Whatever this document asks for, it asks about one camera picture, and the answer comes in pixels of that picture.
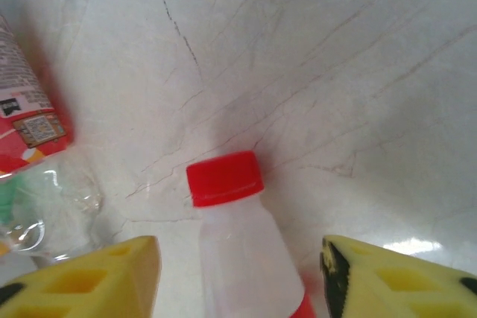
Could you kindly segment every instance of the red bottle cap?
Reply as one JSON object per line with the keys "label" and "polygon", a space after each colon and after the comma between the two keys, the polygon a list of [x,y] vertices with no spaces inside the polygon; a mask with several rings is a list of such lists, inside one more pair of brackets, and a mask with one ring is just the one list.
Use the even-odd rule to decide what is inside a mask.
{"label": "red bottle cap", "polygon": [[195,207],[214,206],[263,190],[259,163],[252,150],[231,153],[187,167]]}

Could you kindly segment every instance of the plastic bottle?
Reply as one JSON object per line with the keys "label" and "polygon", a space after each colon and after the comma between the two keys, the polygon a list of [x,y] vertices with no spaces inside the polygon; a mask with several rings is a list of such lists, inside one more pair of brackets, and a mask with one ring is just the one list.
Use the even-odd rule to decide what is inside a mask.
{"label": "plastic bottle", "polygon": [[271,214],[252,151],[187,167],[200,209],[200,260],[207,318],[315,317]]}

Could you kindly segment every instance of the white plastic bottle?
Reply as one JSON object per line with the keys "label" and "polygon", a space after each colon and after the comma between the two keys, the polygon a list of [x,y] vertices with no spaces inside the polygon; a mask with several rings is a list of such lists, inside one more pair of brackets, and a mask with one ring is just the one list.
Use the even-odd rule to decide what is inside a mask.
{"label": "white plastic bottle", "polygon": [[203,216],[200,259],[207,318],[315,317],[271,214],[252,151],[187,167]]}

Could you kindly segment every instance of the white marble floor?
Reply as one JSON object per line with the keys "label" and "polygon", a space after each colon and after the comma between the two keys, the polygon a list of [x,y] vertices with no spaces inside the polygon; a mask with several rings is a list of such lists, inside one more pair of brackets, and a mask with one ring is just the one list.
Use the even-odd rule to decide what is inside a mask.
{"label": "white marble floor", "polygon": [[185,167],[233,150],[256,151],[264,203],[309,275],[324,233],[477,273],[477,0],[0,8],[69,102],[103,237],[159,238],[157,317],[201,316]]}

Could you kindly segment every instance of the bottle neck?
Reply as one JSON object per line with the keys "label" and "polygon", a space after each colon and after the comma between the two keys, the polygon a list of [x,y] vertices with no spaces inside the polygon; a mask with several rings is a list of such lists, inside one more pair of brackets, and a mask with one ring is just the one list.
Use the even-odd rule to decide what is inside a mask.
{"label": "bottle neck", "polygon": [[200,208],[202,218],[206,223],[231,220],[241,220],[244,215],[250,215],[253,210],[262,209],[258,194],[234,200],[215,206]]}

